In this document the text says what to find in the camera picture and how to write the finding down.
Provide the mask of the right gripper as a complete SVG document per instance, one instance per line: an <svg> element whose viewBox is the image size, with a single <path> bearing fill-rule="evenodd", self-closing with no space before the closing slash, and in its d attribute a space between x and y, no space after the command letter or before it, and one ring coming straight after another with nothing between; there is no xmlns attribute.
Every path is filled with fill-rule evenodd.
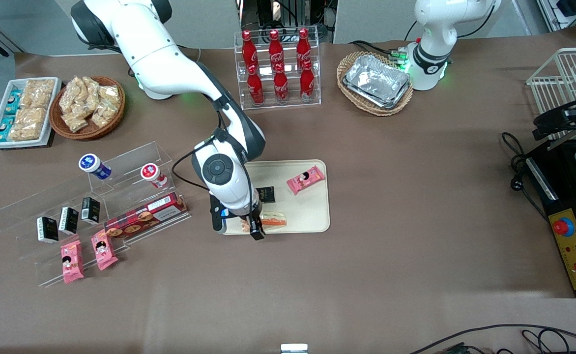
<svg viewBox="0 0 576 354"><path fill-rule="evenodd" d="M236 203L228 206L228 210L232 215L247 219L252 213L252 217L259 217L262 211L262 204L258 199L251 202ZM260 218L250 218L250 235L254 240L263 240L265 232Z"/></svg>

